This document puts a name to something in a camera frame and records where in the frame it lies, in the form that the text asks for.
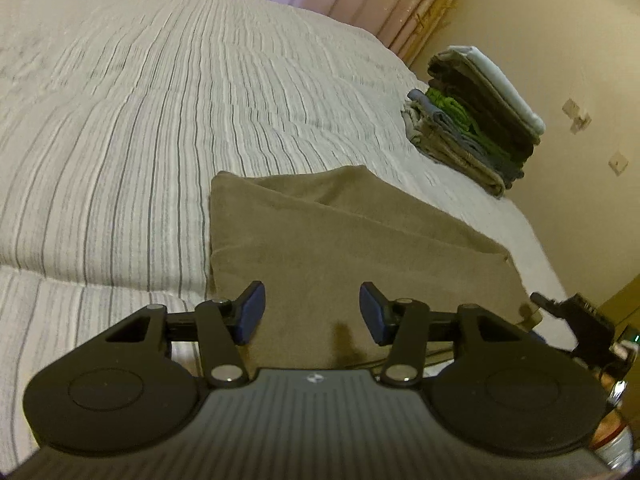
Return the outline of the person right hand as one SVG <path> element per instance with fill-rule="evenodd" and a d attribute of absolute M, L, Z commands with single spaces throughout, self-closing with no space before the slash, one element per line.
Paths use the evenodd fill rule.
<path fill-rule="evenodd" d="M 623 395 L 627 389 L 626 380 L 615 380 L 611 376 L 603 375 L 599 382 L 608 394 L 608 412 L 600 421 L 594 433 L 589 448 L 591 451 L 603 448 L 605 445 L 617 438 L 627 427 L 627 423 L 620 414 L 620 407 L 623 403 Z"/>

